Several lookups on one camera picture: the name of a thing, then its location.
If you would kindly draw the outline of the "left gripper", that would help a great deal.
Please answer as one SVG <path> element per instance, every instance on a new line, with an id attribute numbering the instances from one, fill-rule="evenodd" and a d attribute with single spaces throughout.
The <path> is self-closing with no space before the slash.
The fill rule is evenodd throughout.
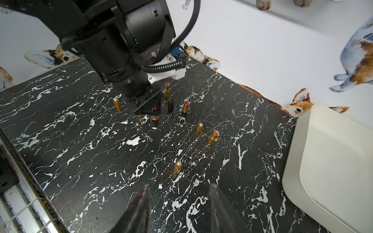
<path id="1" fill-rule="evenodd" d="M 160 115 L 163 91 L 151 84 L 148 75 L 130 59 L 126 65 L 104 76 L 123 95 L 135 115 Z"/>

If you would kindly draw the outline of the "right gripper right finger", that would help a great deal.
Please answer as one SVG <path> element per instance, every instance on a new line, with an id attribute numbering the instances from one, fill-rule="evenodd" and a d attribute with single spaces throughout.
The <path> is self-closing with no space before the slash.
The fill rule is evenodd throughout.
<path id="1" fill-rule="evenodd" d="M 250 230 L 216 184 L 209 186 L 212 233 L 249 233 Z"/>

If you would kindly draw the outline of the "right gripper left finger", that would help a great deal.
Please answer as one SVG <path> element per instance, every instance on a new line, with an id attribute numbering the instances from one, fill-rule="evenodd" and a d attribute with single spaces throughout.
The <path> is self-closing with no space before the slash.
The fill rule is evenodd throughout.
<path id="1" fill-rule="evenodd" d="M 148 185 L 135 196 L 110 233 L 147 233 L 150 216 Z"/>

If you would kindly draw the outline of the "rose gold lipstick tube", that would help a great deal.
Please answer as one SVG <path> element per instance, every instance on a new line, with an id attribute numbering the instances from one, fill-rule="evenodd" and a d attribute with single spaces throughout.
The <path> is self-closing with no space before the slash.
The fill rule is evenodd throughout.
<path id="1" fill-rule="evenodd" d="M 159 124 L 159 116 L 155 115 L 157 114 L 158 108 L 156 106 L 152 107 L 152 114 L 150 115 L 150 120 L 151 120 L 151 127 L 152 128 L 157 128 Z"/>

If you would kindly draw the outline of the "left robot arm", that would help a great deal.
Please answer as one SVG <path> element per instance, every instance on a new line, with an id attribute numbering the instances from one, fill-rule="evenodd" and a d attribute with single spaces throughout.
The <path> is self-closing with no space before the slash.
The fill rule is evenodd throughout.
<path id="1" fill-rule="evenodd" d="M 1 1 L 1 7 L 41 20 L 63 50 L 84 56 L 105 84 L 132 103 L 134 114 L 157 117 L 163 91 L 154 77 L 185 70 L 187 52 L 163 60 L 193 29 L 201 2 L 194 2 L 178 36 L 165 1 Z"/>

